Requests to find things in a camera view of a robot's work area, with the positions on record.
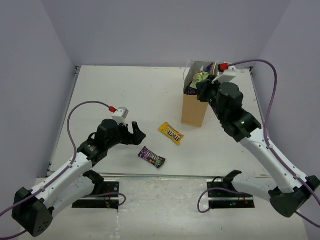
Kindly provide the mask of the green snack packet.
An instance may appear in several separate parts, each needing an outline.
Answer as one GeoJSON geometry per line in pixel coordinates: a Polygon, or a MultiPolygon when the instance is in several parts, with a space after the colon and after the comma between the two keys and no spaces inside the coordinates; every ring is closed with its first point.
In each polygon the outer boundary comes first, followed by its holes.
{"type": "Polygon", "coordinates": [[[190,87],[193,89],[197,88],[197,83],[201,83],[205,81],[208,76],[210,75],[209,72],[206,71],[197,71],[192,79],[192,82],[190,84],[190,87]]]}

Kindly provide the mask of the blue purple snack bag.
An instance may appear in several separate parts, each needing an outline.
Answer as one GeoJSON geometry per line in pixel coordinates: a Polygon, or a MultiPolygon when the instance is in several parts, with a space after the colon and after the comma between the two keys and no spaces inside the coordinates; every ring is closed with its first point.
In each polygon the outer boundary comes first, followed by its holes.
{"type": "Polygon", "coordinates": [[[195,72],[195,74],[192,76],[191,83],[186,87],[186,90],[184,91],[185,95],[197,95],[197,84],[202,83],[205,81],[209,76],[214,75],[216,70],[216,63],[212,62],[207,67],[201,66],[199,70],[195,72]]]}

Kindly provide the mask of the purple M&M's packet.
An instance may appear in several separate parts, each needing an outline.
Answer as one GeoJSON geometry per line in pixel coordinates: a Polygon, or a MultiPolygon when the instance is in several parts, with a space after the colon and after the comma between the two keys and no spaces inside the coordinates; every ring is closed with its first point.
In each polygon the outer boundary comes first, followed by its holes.
{"type": "Polygon", "coordinates": [[[152,164],[157,169],[160,169],[166,162],[164,157],[161,157],[151,150],[149,150],[146,146],[139,152],[138,156],[147,161],[148,163],[152,164]]]}

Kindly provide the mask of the yellow M&M's packet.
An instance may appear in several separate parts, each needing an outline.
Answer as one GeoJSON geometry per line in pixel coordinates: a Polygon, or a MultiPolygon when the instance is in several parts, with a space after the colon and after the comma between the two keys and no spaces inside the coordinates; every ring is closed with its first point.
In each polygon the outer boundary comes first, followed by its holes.
{"type": "Polygon", "coordinates": [[[163,123],[158,131],[164,134],[166,137],[170,138],[176,145],[180,145],[184,135],[177,130],[175,130],[168,122],[163,123]]]}

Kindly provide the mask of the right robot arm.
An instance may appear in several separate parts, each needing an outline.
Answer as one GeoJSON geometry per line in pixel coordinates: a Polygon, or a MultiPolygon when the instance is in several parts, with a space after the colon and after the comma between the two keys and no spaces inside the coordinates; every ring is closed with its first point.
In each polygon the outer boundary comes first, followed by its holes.
{"type": "Polygon", "coordinates": [[[197,99],[207,102],[224,131],[246,148],[271,176],[253,178],[234,170],[224,177],[227,196],[249,194],[270,202],[282,216],[290,218],[314,194],[320,180],[299,170],[268,138],[260,122],[243,109],[244,95],[231,82],[206,80],[197,83],[197,99]]]}

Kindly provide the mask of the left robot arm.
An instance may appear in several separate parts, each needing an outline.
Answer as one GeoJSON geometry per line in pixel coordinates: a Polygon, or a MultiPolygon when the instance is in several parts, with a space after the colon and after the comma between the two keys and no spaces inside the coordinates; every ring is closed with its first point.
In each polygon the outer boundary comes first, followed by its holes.
{"type": "Polygon", "coordinates": [[[30,235],[38,237],[66,207],[88,195],[101,195],[102,177],[92,168],[118,144],[140,145],[146,134],[135,121],[132,129],[129,132],[128,125],[113,119],[103,120],[59,170],[31,189],[22,187],[15,193],[12,218],[30,235]]]}

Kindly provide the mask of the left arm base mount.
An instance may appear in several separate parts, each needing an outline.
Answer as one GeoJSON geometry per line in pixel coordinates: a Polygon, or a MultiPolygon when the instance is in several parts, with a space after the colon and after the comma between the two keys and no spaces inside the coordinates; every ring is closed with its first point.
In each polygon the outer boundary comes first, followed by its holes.
{"type": "Polygon", "coordinates": [[[72,204],[73,209],[119,210],[127,197],[120,192],[121,183],[117,180],[104,180],[93,192],[72,204]]]}

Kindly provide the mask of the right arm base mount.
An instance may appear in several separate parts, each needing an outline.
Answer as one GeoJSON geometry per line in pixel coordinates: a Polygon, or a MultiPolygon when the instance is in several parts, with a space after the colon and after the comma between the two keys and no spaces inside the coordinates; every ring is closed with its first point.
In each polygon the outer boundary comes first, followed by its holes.
{"type": "Polygon", "coordinates": [[[226,176],[216,176],[207,181],[205,190],[197,201],[197,210],[205,214],[215,209],[254,209],[255,203],[252,195],[238,192],[233,186],[234,179],[242,174],[240,170],[233,170],[226,176]],[[202,198],[208,196],[208,208],[201,210],[202,198]]]}

